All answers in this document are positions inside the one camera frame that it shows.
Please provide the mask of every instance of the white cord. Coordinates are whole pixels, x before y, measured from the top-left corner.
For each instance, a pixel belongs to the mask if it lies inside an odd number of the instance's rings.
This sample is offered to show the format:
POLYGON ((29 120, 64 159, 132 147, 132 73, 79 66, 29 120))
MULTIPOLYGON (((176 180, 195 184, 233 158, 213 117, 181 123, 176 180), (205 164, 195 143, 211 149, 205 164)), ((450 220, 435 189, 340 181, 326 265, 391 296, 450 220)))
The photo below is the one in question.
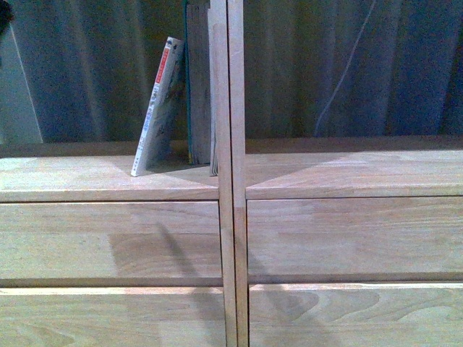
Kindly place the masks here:
POLYGON ((43 143, 42 131, 38 123, 38 117, 37 117, 37 112, 35 111, 34 100, 32 98, 32 94, 30 93, 29 80, 27 79, 26 71, 24 70, 24 64, 22 63, 20 47, 17 44, 16 35, 14 34, 13 25, 11 23, 9 23, 9 29, 12 32, 12 37, 13 37, 14 47, 16 48, 17 58, 20 60, 22 75, 24 76, 24 81, 26 82, 27 95, 29 96, 30 105, 32 106, 32 111, 35 117, 35 124, 37 125, 38 134, 41 137, 41 142, 43 143))
POLYGON ((314 131, 314 136, 315 137, 318 136, 318 133, 320 131, 320 124, 321 124, 321 121, 323 120, 323 117, 325 116, 326 112, 328 112, 331 104, 333 103, 334 98, 336 97, 336 94, 338 93, 339 89, 341 89, 341 85, 342 85, 344 79, 347 76, 347 72, 349 71, 349 68, 350 68, 350 66, 352 64, 352 60, 354 58, 355 51, 357 50, 357 46, 359 45, 360 39, 362 38, 363 32, 365 31, 365 27, 367 26, 368 21, 370 20, 371 14, 373 13, 373 10, 375 9, 376 2, 377 2, 377 0, 373 0, 373 2, 371 3, 370 11, 368 12, 367 17, 365 18, 365 21, 363 22, 362 28, 360 29, 360 32, 359 32, 359 35, 357 36, 357 39, 355 41, 354 47, 352 48, 352 52, 350 54, 349 60, 347 61, 346 68, 344 69, 344 72, 342 73, 341 79, 339 80, 338 85, 334 89, 333 94, 331 95, 330 99, 326 103, 325 108, 320 113, 320 116, 318 116, 317 124, 315 125, 315 131, 314 131))

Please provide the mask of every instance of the book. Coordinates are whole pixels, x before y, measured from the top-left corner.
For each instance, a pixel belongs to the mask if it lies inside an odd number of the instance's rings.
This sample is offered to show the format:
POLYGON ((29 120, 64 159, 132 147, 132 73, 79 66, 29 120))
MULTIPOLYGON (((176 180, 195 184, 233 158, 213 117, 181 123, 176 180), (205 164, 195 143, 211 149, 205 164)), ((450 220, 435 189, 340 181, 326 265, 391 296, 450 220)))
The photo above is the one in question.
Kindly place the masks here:
POLYGON ((216 52, 213 44, 214 39, 214 22, 216 21, 216 10, 211 3, 211 8, 208 10, 208 32, 209 32, 209 70, 210 70, 210 89, 211 89, 211 165, 209 174, 211 176, 217 176, 218 174, 218 161, 217 161, 217 132, 216 132, 216 93, 214 78, 215 64, 216 64, 216 52))
POLYGON ((184 90, 184 42, 167 38, 151 93, 132 176, 149 171, 170 152, 170 136, 184 90))
POLYGON ((208 8, 204 1, 187 1, 187 115, 191 164, 211 162, 211 86, 209 72, 208 8))

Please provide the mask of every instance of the wooden shelf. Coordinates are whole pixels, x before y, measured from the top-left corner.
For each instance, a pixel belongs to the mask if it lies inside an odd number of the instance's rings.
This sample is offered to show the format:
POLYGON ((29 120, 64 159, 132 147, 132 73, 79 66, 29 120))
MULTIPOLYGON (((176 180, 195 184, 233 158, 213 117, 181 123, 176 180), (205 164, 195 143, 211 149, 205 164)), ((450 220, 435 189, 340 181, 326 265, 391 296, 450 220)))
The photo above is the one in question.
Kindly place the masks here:
POLYGON ((141 177, 130 176, 133 142, 0 147, 0 202, 217 200, 217 177, 187 164, 183 142, 173 147, 141 177))
POLYGON ((246 198, 463 195, 463 137, 252 140, 246 198))

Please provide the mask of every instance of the light wood grain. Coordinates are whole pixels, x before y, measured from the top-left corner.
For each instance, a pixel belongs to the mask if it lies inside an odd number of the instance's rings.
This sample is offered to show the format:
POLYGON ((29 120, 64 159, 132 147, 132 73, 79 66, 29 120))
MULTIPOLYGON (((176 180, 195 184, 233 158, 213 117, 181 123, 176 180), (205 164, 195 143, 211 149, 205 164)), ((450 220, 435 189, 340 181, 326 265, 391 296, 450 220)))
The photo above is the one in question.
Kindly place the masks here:
POLYGON ((252 283, 463 278, 463 197, 248 202, 252 283))
POLYGON ((350 144, 353 152, 342 147, 336 152, 330 141, 314 142, 325 152, 307 147, 313 153, 302 152, 309 141, 284 140, 281 147, 278 140, 262 142, 263 154, 246 156, 247 199, 463 195, 462 138, 412 143, 425 150, 376 151, 368 149, 369 142, 362 151, 358 140, 350 144), (432 144, 437 150, 430 149, 432 144))
POLYGON ((0 345, 225 346, 220 288, 0 289, 0 345))
POLYGON ((237 346, 237 305, 232 194, 232 149, 230 140, 229 60, 226 2, 211 1, 209 10, 212 110, 216 112, 219 208, 222 273, 226 314, 226 345, 237 346))
POLYGON ((252 347, 460 346, 463 285, 277 285, 250 289, 252 347))
MULTIPOLYGON (((218 180, 209 177, 207 167, 189 166, 174 156, 152 174, 131 177, 134 156, 114 155, 123 150, 121 145, 114 147, 103 146, 98 155, 87 157, 37 157, 82 155, 82 145, 55 145, 32 151, 30 158, 1 158, 5 154, 0 151, 0 202, 218 199, 218 180), (111 155, 101 155, 104 150, 111 155)), ((86 148, 92 153, 91 144, 86 148)))
POLYGON ((247 240, 245 185, 245 45, 243 0, 227 0, 231 158, 237 281, 238 346, 249 345, 247 300, 247 240))
POLYGON ((221 279, 217 202, 0 204, 0 220, 0 283, 221 279))

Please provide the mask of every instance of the drawer front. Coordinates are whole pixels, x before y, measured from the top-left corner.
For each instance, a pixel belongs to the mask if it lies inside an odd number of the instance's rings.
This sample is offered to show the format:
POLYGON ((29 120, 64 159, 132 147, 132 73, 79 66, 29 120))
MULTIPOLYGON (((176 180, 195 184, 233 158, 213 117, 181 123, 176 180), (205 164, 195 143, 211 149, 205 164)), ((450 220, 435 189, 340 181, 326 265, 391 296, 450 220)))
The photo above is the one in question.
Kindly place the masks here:
POLYGON ((0 220, 0 284, 220 285, 217 202, 2 204, 0 220))
POLYGON ((0 345, 225 346, 221 288, 2 289, 0 345))
POLYGON ((251 283, 456 280, 463 198, 248 202, 251 283))
POLYGON ((460 346, 463 284, 250 289, 250 346, 460 346))

